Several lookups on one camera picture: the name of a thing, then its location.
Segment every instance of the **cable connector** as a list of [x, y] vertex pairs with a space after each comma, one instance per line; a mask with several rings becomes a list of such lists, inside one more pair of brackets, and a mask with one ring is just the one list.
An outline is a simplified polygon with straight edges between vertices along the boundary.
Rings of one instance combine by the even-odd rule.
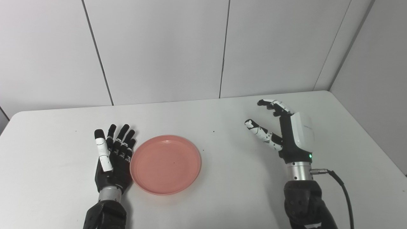
[[329, 173], [329, 170], [327, 170], [327, 169], [311, 169], [309, 171], [309, 173], [311, 173], [311, 175], [327, 174], [327, 173]]

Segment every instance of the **white wall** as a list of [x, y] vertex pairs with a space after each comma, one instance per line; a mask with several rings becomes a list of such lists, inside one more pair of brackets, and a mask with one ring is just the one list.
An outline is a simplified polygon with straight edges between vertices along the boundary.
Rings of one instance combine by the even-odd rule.
[[[370, 0], [84, 1], [119, 105], [327, 89]], [[2, 1], [0, 22], [9, 117], [111, 104], [80, 0]]]
[[9, 120], [6, 118], [3, 112], [0, 111], [0, 134], [3, 132], [7, 123], [9, 123]]
[[0, 106], [10, 118], [110, 104], [80, 0], [0, 1]]
[[406, 10], [405, 0], [375, 1], [331, 89], [404, 174], [407, 174]]
[[85, 0], [115, 105], [219, 97], [228, 0]]
[[231, 1], [221, 97], [309, 91], [318, 79], [327, 90], [335, 72], [319, 74], [331, 46], [326, 69], [340, 62], [369, 0], [352, 2]]

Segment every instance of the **panel seam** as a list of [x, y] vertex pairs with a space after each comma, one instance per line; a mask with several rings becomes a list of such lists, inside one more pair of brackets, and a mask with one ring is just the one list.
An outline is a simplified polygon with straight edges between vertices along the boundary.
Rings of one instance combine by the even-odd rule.
[[331, 84], [329, 85], [328, 91], [331, 90], [332, 85], [333, 85], [333, 82], [336, 80], [336, 78], [337, 78], [337, 76], [338, 76], [338, 74], [339, 74], [339, 71], [341, 70], [343, 64], [345, 63], [345, 60], [346, 60], [346, 58], [348, 57], [348, 54], [349, 54], [349, 52], [350, 52], [350, 50], [351, 50], [351, 48], [352, 48], [352, 46], [353, 46], [353, 44], [354, 44], [354, 42], [355, 42], [355, 40], [356, 40], [356, 37], [359, 35], [359, 32], [360, 32], [360, 30], [362, 29], [362, 26], [363, 26], [363, 24], [365, 23], [366, 18], [368, 17], [368, 14], [369, 14], [370, 10], [372, 9], [373, 3], [374, 3], [375, 1], [376, 1], [376, 0], [371, 0], [371, 1], [370, 1], [370, 4], [369, 4], [369, 6], [368, 6], [368, 8], [367, 8], [367, 10], [366, 10], [366, 12], [365, 12], [365, 15], [363, 15], [362, 21], [360, 22], [360, 24], [359, 24], [359, 26], [358, 26], [358, 28], [357, 28], [355, 34], [354, 34], [353, 37], [352, 37], [352, 40], [351, 40], [351, 42], [350, 42], [350, 44], [349, 44], [349, 46], [348, 46], [348, 49], [346, 49], [346, 52], [345, 52], [345, 54], [344, 54], [344, 57], [342, 57], [341, 63], [339, 64], [338, 68], [336, 69], [336, 72], [335, 72], [334, 77], [333, 77], [333, 79], [332, 79], [332, 81], [331, 81]]
[[4, 114], [4, 116], [6, 117], [6, 119], [7, 119], [8, 121], [10, 121], [9, 117], [8, 117], [7, 114], [4, 112], [3, 108], [1, 108], [1, 106], [0, 106], [0, 111]]
[[319, 71], [318, 78], [317, 78], [317, 80], [315, 81], [315, 84], [314, 84], [314, 87], [312, 88], [312, 90], [315, 90], [315, 86], [317, 85], [317, 82], [318, 82], [318, 80], [319, 80], [319, 77], [321, 76], [322, 70], [324, 69], [324, 66], [325, 66], [325, 63], [326, 63], [326, 60], [328, 59], [328, 56], [329, 56], [329, 53], [330, 53], [330, 51], [331, 51], [331, 49], [332, 49], [332, 47], [333, 47], [333, 44], [335, 43], [336, 37], [338, 36], [339, 30], [341, 29], [342, 23], [344, 22], [344, 19], [345, 19], [345, 17], [346, 17], [346, 13], [348, 12], [348, 9], [349, 9], [349, 6], [350, 6], [350, 3], [351, 3], [351, 2], [352, 2], [352, 0], [349, 1], [349, 4], [348, 4], [348, 7], [346, 8], [344, 17], [342, 18], [341, 24], [339, 24], [338, 31], [336, 31], [336, 34], [335, 34], [335, 37], [333, 38], [331, 47], [329, 48], [328, 54], [327, 54], [326, 57], [325, 57], [324, 64], [322, 65], [322, 68], [321, 68], [321, 70]]
[[222, 79], [223, 79], [223, 68], [225, 66], [225, 51], [226, 51], [226, 38], [228, 36], [228, 24], [229, 24], [229, 11], [230, 11], [230, 0], [228, 4], [228, 16], [226, 18], [226, 31], [225, 31], [225, 44], [223, 46], [223, 58], [222, 58], [222, 72], [221, 72], [221, 84], [219, 86], [219, 98], [221, 98], [222, 91]]
[[95, 39], [95, 36], [94, 36], [94, 34], [93, 34], [92, 25], [90, 24], [90, 19], [89, 19], [89, 15], [88, 15], [88, 10], [86, 9], [85, 1], [84, 1], [84, 0], [81, 0], [81, 1], [82, 1], [83, 9], [84, 9], [84, 11], [85, 11], [86, 20], [88, 21], [88, 26], [89, 26], [90, 34], [92, 35], [93, 44], [94, 44], [95, 49], [96, 49], [96, 54], [97, 54], [97, 56], [98, 56], [99, 64], [100, 64], [101, 69], [102, 69], [103, 78], [104, 78], [104, 80], [105, 80], [107, 93], [109, 94], [109, 98], [110, 98], [110, 102], [111, 102], [112, 106], [114, 106], [113, 99], [112, 99], [112, 94], [110, 93], [109, 84], [108, 84], [108, 82], [107, 82], [107, 78], [106, 78], [106, 74], [105, 74], [105, 69], [104, 69], [104, 67], [103, 67], [102, 59], [101, 59], [101, 56], [100, 56], [100, 54], [99, 54], [99, 49], [98, 49], [98, 46], [97, 46], [97, 44], [96, 44], [96, 39]]

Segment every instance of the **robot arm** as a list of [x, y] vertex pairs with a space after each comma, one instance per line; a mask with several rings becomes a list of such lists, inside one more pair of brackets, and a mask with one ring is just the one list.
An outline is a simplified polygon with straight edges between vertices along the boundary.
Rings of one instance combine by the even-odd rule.
[[136, 140], [132, 139], [134, 130], [130, 130], [125, 137], [129, 128], [129, 125], [125, 124], [115, 141], [114, 124], [110, 126], [107, 139], [103, 130], [95, 130], [99, 152], [95, 182], [99, 199], [97, 204], [87, 211], [83, 229], [125, 229], [127, 214], [120, 201], [122, 194], [131, 184], [129, 163], [136, 144]]
[[281, 135], [269, 132], [248, 119], [246, 127], [261, 141], [278, 151], [289, 172], [289, 181], [284, 186], [284, 208], [293, 229], [337, 229], [335, 221], [322, 200], [322, 191], [313, 180], [320, 170], [311, 169], [314, 133], [311, 119], [302, 112], [293, 112], [277, 101], [262, 99], [258, 106], [274, 110], [279, 117]]

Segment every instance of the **white finger segment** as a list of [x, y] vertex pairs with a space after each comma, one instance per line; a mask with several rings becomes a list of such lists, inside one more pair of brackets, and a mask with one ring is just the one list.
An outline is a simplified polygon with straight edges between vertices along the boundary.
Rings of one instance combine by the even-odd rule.
[[282, 102], [280, 102], [278, 100], [275, 100], [275, 99], [263, 99], [263, 100], [266, 101], [266, 102], [271, 103], [273, 106], [278, 105], [283, 110], [285, 110], [288, 114], [293, 114], [294, 113], [293, 111], [291, 111], [291, 109], [287, 105], [285, 105], [284, 103], [282, 103]]
[[96, 145], [99, 153], [99, 160], [104, 172], [112, 171], [113, 167], [109, 159], [109, 150], [107, 149], [106, 140], [104, 138], [96, 138]]
[[269, 147], [280, 151], [282, 150], [282, 146], [271, 141], [271, 135], [273, 133], [266, 132], [261, 126], [254, 127], [252, 120], [247, 120], [245, 122], [246, 127], [258, 138], [260, 138], [264, 143], [266, 143]]

